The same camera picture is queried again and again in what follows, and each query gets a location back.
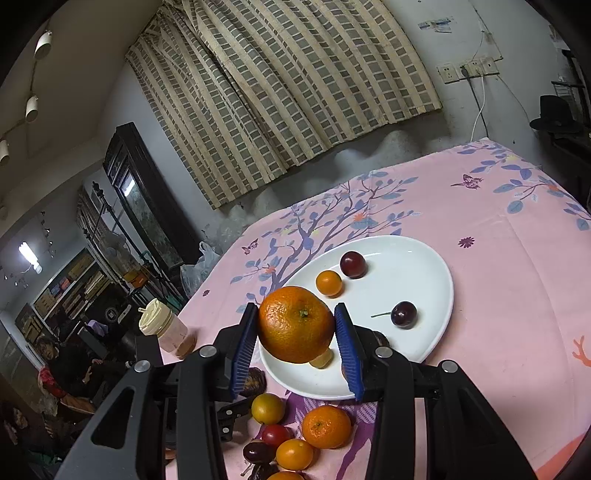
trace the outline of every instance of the black hat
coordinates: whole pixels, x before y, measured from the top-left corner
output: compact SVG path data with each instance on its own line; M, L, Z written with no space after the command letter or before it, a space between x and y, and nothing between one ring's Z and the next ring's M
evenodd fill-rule
M576 134L583 130L583 125L573 119L566 100L556 95L540 97L540 117L530 122L534 130L554 134Z

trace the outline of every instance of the checkered curtain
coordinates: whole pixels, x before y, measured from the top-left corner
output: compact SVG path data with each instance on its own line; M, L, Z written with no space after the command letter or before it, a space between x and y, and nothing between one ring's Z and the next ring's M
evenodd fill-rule
M165 0L127 60L214 208L441 108L380 0Z

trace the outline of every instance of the electrical cable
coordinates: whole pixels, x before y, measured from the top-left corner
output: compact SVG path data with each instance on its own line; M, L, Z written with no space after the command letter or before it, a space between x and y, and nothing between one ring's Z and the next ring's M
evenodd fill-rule
M472 136L470 137L470 142L472 142L474 140L474 131L476 130L476 124L478 123L478 117L482 117L482 123L484 123L484 128L486 130L486 136L488 137L488 129L486 127L484 117L482 116L482 111L484 110L484 106L486 105L486 90L484 88L484 75L481 75L480 79L482 80L482 93L484 94L484 99L482 101L482 107L481 107L480 111L478 112L478 115L476 116L476 120L474 120L474 126L472 127Z
M519 99L517 98L517 95L513 93L513 90L511 90L511 87L509 87L509 85L507 85L506 81L504 81L504 80L501 78L501 75L497 75L497 76L498 76L499 80L500 80L501 82L503 82L503 85L505 85L505 86L507 87L507 90L509 90L509 91L510 91L511 95L513 95L513 98L514 98L515 100L517 100L517 103L519 104L519 106L520 106L520 107L521 107L521 109L523 110L523 113L525 113L525 117L527 118L527 121L529 122L529 121L530 121L530 116L527 114L527 111L525 110L525 107L523 106L523 103L521 103L521 102L519 101Z
M486 121L484 120L484 116L482 115L482 110L484 109L484 105L482 105L482 108L480 108L480 102L478 101L478 97L476 96L476 92L474 91L474 87L472 86L472 81L470 79L470 74L468 73L468 71L466 70L465 67L462 67L460 69L460 72L462 73L462 75L464 75L464 78L468 81L468 85L470 85L470 90L472 91L472 95L474 96L474 100L476 101L476 105L478 106L478 108L480 109L479 112L479 116L480 118L482 118L482 123L484 125L484 130L486 132L486 136L488 138L490 138L489 134L488 134L488 127L486 125ZM482 76L482 92L484 93L484 99L486 101L486 92L484 90L484 76Z

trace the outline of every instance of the black frame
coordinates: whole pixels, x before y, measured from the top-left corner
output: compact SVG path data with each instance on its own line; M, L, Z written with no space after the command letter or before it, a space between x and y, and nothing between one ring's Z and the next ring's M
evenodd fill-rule
M107 149L103 167L125 213L153 259L169 278L178 278L178 268L181 265L195 264L202 256L199 250L200 238L170 193L133 122L117 127ZM166 263L130 208L123 192L123 183L128 174L134 178L160 228L181 258L182 261L177 265L170 266Z

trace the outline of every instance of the fluorescent light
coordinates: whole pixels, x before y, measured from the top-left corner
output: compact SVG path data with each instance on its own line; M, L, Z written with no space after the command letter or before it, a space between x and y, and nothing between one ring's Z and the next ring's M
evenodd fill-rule
M27 261L33 266L37 273L41 273L41 265L39 265L39 260L37 256L31 250L31 247L27 245L27 242L21 243L21 246L18 247L18 251L21 253L23 257L27 259Z
M125 195L126 197L128 197L129 194L131 193L131 190L133 190L134 187L135 187L135 180L134 179L131 179L131 181L129 182L129 185L127 185L127 188L123 192L123 195Z

